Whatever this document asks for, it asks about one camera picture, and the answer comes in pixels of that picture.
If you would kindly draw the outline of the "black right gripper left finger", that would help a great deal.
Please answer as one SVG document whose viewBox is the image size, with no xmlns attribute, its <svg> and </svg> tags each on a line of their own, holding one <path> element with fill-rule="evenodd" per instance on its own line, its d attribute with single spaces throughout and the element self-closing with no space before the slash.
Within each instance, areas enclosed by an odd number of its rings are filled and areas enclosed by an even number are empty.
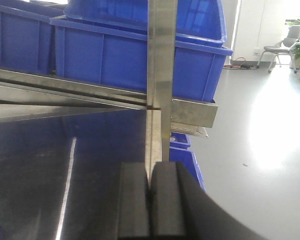
<svg viewBox="0 0 300 240">
<path fill-rule="evenodd" d="M 143 163 L 123 163 L 120 170 L 120 198 L 117 237 L 119 240 L 148 240 L 148 178 Z"/>
</svg>

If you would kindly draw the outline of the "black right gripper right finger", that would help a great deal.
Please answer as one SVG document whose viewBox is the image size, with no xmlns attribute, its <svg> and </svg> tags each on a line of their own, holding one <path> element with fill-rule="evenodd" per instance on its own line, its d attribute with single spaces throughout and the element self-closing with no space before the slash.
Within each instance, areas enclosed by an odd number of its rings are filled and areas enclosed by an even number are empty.
<svg viewBox="0 0 300 240">
<path fill-rule="evenodd" d="M 181 162 L 158 162 L 151 179 L 154 240 L 262 240 L 214 202 Z"/>
</svg>

